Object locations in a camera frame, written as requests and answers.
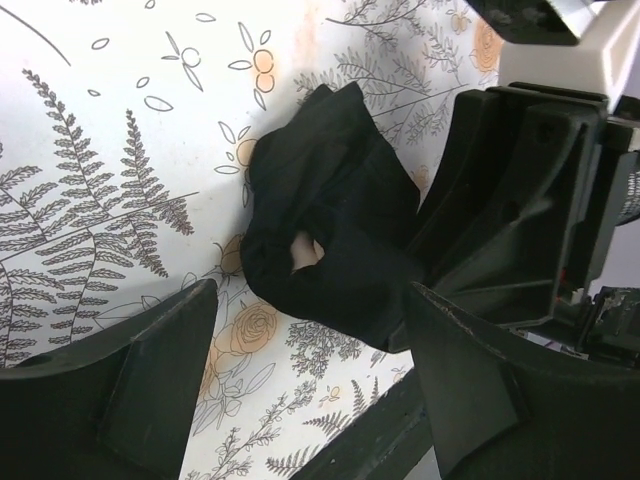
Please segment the black underwear beige waistband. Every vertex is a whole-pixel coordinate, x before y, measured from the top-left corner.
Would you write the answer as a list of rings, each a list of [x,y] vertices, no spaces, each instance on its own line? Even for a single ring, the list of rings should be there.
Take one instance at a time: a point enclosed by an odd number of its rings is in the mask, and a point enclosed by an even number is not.
[[[240,245],[251,290],[279,311],[398,353],[402,292],[423,276],[407,252],[420,193],[356,83],[316,88],[260,138]]]

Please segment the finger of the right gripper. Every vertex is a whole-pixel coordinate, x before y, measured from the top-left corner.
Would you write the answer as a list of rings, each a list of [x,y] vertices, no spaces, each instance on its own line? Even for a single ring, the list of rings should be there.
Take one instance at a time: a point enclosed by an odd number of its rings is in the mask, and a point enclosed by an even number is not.
[[[459,94],[408,246],[422,283],[493,325],[576,344],[608,240],[607,107],[554,87]]]

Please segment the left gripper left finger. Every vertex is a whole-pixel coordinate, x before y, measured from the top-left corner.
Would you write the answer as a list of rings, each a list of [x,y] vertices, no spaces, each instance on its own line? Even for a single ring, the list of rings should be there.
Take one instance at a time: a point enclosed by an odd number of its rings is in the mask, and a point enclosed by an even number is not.
[[[1,372],[4,479],[176,479],[218,308],[200,280]]]

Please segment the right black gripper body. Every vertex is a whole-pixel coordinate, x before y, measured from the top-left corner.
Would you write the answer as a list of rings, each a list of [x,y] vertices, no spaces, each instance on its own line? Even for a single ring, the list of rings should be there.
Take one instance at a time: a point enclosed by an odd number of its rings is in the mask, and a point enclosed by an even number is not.
[[[611,117],[549,321],[549,338],[565,352],[621,365],[639,363],[639,289],[590,291],[602,276],[616,231],[638,219],[639,122]]]

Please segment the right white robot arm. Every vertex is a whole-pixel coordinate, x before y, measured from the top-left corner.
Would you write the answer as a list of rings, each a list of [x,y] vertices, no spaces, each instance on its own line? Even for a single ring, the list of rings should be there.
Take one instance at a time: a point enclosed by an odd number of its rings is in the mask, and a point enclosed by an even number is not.
[[[460,93],[410,252],[423,284],[505,329],[637,366],[639,292],[605,287],[639,217],[639,102],[623,91],[635,1],[476,1],[503,40],[498,81]]]

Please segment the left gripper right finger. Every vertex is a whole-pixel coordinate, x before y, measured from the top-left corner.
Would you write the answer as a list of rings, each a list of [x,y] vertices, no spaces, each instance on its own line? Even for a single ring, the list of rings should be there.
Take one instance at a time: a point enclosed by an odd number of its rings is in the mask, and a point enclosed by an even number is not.
[[[635,479],[639,373],[542,347],[420,284],[414,366],[444,479]]]

